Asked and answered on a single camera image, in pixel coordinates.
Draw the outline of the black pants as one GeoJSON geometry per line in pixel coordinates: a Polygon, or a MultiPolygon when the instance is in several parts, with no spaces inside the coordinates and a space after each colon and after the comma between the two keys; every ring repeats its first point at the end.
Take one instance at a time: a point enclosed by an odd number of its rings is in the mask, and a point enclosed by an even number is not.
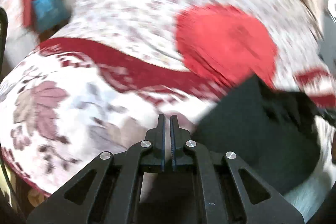
{"type": "Polygon", "coordinates": [[[197,124],[192,139],[213,152],[235,152],[286,194],[308,179],[321,156],[317,113],[305,93],[275,91],[252,76],[197,124]]]}

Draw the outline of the red white floral fleece blanket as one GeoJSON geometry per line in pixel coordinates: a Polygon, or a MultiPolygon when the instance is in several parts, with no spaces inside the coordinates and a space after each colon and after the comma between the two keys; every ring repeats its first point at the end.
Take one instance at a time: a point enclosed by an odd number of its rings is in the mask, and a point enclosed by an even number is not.
{"type": "MultiPolygon", "coordinates": [[[[305,93],[317,108],[335,107],[326,67],[293,79],[294,88],[278,87],[275,75],[274,86],[266,86],[305,93]]],[[[3,156],[20,178],[48,196],[101,152],[122,153],[142,141],[161,114],[176,115],[192,137],[197,124],[242,83],[221,85],[91,40],[49,39],[1,82],[3,156]]],[[[335,128],[319,114],[314,120],[321,156],[308,179],[283,194],[305,220],[335,183],[335,128]]]]}

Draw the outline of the red heart ruffled pillow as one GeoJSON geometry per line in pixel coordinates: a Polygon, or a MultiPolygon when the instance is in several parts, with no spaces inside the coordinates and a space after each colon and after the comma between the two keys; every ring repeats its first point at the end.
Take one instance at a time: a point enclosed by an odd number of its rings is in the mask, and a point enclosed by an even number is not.
{"type": "Polygon", "coordinates": [[[277,46],[257,18],[234,6],[191,6],[176,17],[175,39],[190,71],[234,86],[251,75],[273,87],[277,46]]]}

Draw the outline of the blue gift bag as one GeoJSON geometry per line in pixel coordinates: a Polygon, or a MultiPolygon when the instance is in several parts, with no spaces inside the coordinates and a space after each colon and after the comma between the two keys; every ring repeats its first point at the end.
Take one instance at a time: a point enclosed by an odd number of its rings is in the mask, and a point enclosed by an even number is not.
{"type": "Polygon", "coordinates": [[[33,0],[34,27],[37,32],[45,32],[70,18],[70,12],[63,0],[33,0]]]}

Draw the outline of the small floral print quilt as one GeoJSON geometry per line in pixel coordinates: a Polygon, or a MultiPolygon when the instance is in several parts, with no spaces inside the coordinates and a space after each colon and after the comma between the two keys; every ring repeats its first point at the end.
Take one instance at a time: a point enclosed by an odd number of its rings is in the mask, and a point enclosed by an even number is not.
{"type": "Polygon", "coordinates": [[[294,88],[293,75],[325,68],[315,21],[300,0],[73,0],[70,22],[56,36],[90,39],[159,67],[184,71],[175,46],[175,19],[191,5],[232,5],[266,26],[278,47],[275,83],[294,88]]]}

